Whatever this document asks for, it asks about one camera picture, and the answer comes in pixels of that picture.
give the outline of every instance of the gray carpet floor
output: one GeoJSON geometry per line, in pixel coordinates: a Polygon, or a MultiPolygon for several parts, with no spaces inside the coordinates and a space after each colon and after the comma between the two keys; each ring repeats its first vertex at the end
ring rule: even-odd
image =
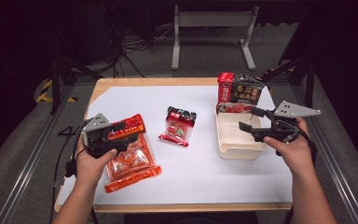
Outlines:
{"type": "MultiPolygon", "coordinates": [[[[267,69],[278,66],[277,61],[295,29],[295,24],[255,27],[250,44],[256,65],[254,71],[247,69],[239,46],[239,38],[244,35],[244,31],[234,28],[229,28],[221,34],[212,33],[207,29],[184,30],[181,33],[180,68],[177,71],[171,70],[173,43],[170,39],[171,35],[168,35],[168,39],[163,42],[155,43],[146,50],[128,53],[128,56],[146,77],[217,77],[219,73],[227,71],[260,77],[267,69]]],[[[103,66],[102,63],[96,63],[89,68],[95,69],[101,66],[103,66]]],[[[116,69],[121,77],[139,76],[132,64],[124,58],[120,58],[116,69]]],[[[113,71],[109,70],[102,75],[112,77],[113,71]]],[[[269,83],[275,104],[278,105],[282,100],[301,104],[301,99],[296,97],[293,87],[283,82],[284,79],[285,75],[282,75],[269,83]]],[[[35,162],[34,170],[24,183],[24,191],[18,195],[18,200],[10,206],[5,205],[7,198],[21,176],[34,147],[38,144],[40,134],[44,131],[48,120],[51,119],[49,113],[52,103],[39,102],[37,108],[22,121],[2,145],[0,149],[0,212],[4,207],[11,208],[9,214],[0,216],[7,216],[6,223],[48,223],[54,166],[65,141],[65,136],[61,136],[59,133],[69,126],[76,127],[82,121],[94,86],[95,80],[80,78],[71,89],[70,95],[77,97],[77,102],[62,105],[62,111],[51,127],[48,141],[46,141],[39,159],[35,162]]],[[[38,95],[39,92],[40,87],[35,90],[35,95],[38,95]]],[[[358,207],[358,154],[356,148],[337,117],[334,107],[328,101],[318,79],[315,82],[313,99],[314,107],[323,111],[323,115],[316,119],[317,123],[321,127],[328,146],[332,149],[332,154],[340,171],[345,176],[352,195],[346,195],[346,192],[339,190],[337,181],[332,177],[321,153],[318,154],[316,163],[317,174],[338,223],[358,223],[358,217],[351,213],[352,206],[358,207]],[[348,197],[354,198],[355,201],[350,204],[346,203],[348,197]]],[[[69,142],[62,153],[57,175],[58,185],[63,182],[63,164],[70,157],[72,145],[73,142],[69,142]]],[[[260,224],[282,223],[285,211],[258,211],[257,216],[260,224]]],[[[98,214],[98,218],[99,223],[123,223],[122,214],[98,214]]]]}

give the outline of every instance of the table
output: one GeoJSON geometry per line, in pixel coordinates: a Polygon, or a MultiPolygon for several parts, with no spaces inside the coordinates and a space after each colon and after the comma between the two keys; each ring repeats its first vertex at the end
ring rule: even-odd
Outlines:
{"type": "MultiPolygon", "coordinates": [[[[258,106],[274,108],[268,91],[262,92],[261,99],[258,106]]],[[[216,101],[217,78],[214,77],[100,79],[91,95],[87,118],[102,112],[110,121],[116,121],[130,117],[135,111],[141,112],[162,173],[109,194],[103,189],[107,179],[103,175],[95,195],[95,211],[144,213],[290,209],[291,174],[282,158],[275,155],[274,149],[266,149],[254,161],[219,157],[214,120],[216,101]],[[137,99],[131,99],[131,91],[137,99]],[[147,102],[142,97],[156,98],[147,102]],[[123,102],[127,102],[124,109],[114,105],[123,102]],[[165,131],[166,104],[196,109],[198,117],[188,148],[158,140],[157,135],[165,131]]],[[[74,183],[73,176],[65,179],[55,204],[56,211],[60,210],[74,183]]]]}

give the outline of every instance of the human hand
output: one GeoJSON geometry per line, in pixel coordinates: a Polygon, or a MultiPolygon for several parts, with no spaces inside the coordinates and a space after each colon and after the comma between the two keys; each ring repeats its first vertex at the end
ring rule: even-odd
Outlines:
{"type": "MultiPolygon", "coordinates": [[[[298,128],[309,135],[305,120],[297,118],[297,125],[298,128]]],[[[314,172],[310,146],[308,141],[302,135],[299,134],[297,139],[289,144],[271,137],[265,137],[263,141],[282,154],[284,162],[286,162],[293,175],[303,175],[308,174],[309,172],[314,172]]]]}
{"type": "Polygon", "coordinates": [[[96,188],[104,166],[117,155],[117,150],[112,149],[101,158],[95,159],[87,152],[81,134],[77,142],[76,155],[76,184],[86,188],[96,188]]]}

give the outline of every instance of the small red snack packet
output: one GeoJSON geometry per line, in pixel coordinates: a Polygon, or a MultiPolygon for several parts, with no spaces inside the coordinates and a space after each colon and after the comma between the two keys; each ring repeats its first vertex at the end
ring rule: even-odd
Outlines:
{"type": "Polygon", "coordinates": [[[146,132],[144,120],[142,119],[142,116],[140,114],[136,114],[130,118],[114,122],[114,123],[112,123],[112,126],[114,126],[115,124],[118,124],[118,123],[122,123],[122,122],[125,123],[125,128],[121,129],[117,132],[112,132],[112,133],[108,134],[107,135],[108,140],[118,139],[120,137],[130,135],[132,133],[146,132]]]}
{"type": "Polygon", "coordinates": [[[161,173],[161,167],[155,164],[146,133],[139,133],[138,140],[130,143],[127,151],[120,152],[108,162],[106,169],[109,175],[109,182],[104,186],[106,193],[161,173]]]}
{"type": "Polygon", "coordinates": [[[196,123],[197,114],[183,109],[168,107],[167,129],[159,138],[188,147],[191,132],[196,123]]]}

